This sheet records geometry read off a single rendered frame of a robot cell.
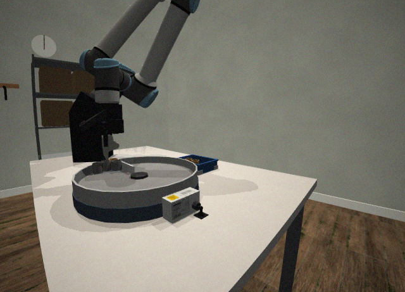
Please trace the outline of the blue open crate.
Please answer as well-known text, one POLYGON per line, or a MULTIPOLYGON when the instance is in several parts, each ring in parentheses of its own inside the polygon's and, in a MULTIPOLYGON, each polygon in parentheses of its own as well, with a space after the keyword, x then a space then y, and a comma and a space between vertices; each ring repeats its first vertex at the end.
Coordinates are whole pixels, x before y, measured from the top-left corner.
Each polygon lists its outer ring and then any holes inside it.
POLYGON ((179 158, 181 159, 192 158, 193 160, 199 160, 199 164, 195 163, 197 165, 197 175, 202 175, 206 172, 218 169, 217 165, 218 159, 215 158, 208 158, 205 156, 198 156, 198 155, 187 155, 179 158))

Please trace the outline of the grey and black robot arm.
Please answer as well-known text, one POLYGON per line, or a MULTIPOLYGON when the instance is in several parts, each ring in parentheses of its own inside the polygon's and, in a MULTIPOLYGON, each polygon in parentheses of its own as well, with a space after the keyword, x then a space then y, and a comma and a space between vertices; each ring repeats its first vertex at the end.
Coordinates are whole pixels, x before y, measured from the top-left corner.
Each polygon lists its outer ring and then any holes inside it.
POLYGON ((159 91, 157 78, 190 13, 200 0, 171 0, 140 73, 112 59, 153 8, 164 0, 135 0, 92 50, 80 56, 80 66, 94 76, 90 96, 96 103, 118 103, 125 96, 146 108, 159 91), (120 82, 119 82, 120 81, 120 82), (118 85, 119 82, 119 85, 118 85))

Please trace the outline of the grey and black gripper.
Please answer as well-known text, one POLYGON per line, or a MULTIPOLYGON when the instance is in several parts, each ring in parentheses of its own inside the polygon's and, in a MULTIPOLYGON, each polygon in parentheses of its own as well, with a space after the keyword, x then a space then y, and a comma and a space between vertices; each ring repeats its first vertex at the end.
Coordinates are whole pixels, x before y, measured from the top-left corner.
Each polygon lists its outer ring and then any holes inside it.
POLYGON ((98 103, 98 107, 104 108, 109 115, 99 122, 103 155, 109 161, 109 151, 119 148, 119 143, 113 140, 110 134, 124 133, 124 124, 122 117, 122 105, 116 103, 98 103), (109 111, 110 109, 111 111, 109 111))

